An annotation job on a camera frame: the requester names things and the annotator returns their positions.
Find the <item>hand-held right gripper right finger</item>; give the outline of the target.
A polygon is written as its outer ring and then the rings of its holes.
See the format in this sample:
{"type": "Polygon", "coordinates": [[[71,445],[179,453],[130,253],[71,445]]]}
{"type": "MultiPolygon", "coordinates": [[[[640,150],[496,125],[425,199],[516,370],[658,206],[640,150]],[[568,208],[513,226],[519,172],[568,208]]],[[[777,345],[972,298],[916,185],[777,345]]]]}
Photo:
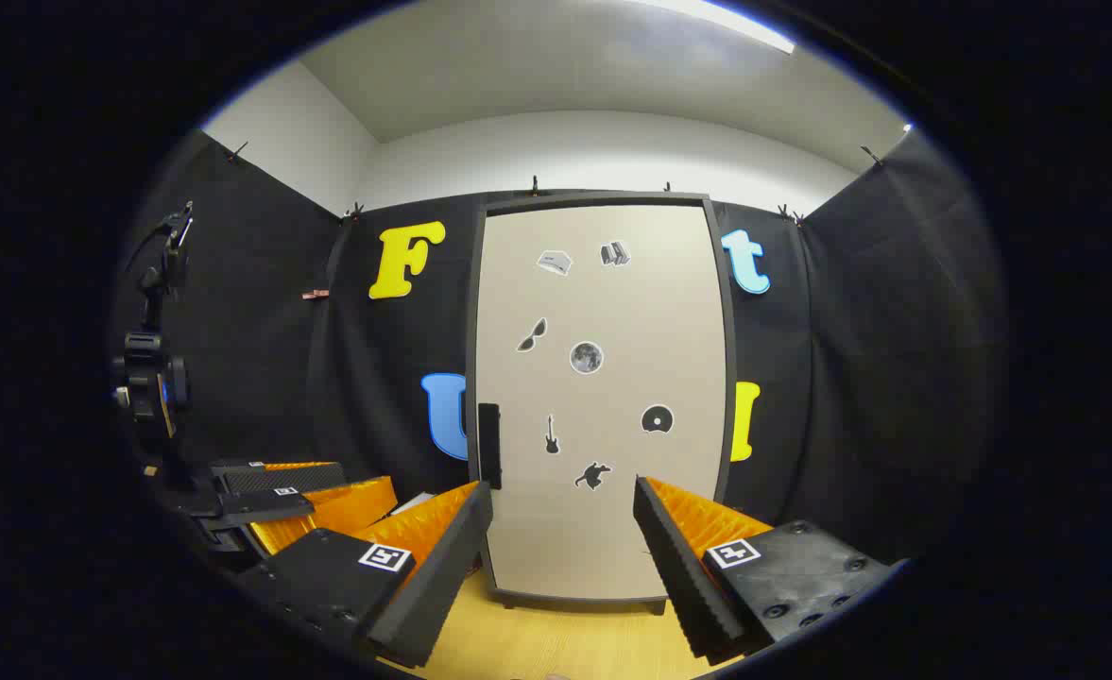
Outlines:
{"type": "Polygon", "coordinates": [[[897,564],[806,520],[781,526],[641,477],[633,516],[694,656],[778,656],[838,622],[897,564]]]}

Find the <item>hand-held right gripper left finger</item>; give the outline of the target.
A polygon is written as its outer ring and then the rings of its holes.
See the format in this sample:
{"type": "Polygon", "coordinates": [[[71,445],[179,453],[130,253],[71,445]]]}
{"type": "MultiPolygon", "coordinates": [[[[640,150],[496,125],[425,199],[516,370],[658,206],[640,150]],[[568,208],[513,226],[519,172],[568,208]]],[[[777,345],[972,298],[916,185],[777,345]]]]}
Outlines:
{"type": "Polygon", "coordinates": [[[492,523],[490,487],[458,486],[371,521],[393,500],[388,481],[353,486],[374,503],[322,491],[322,507],[279,533],[236,573],[254,606],[347,661],[429,662],[461,582],[492,523]]]}

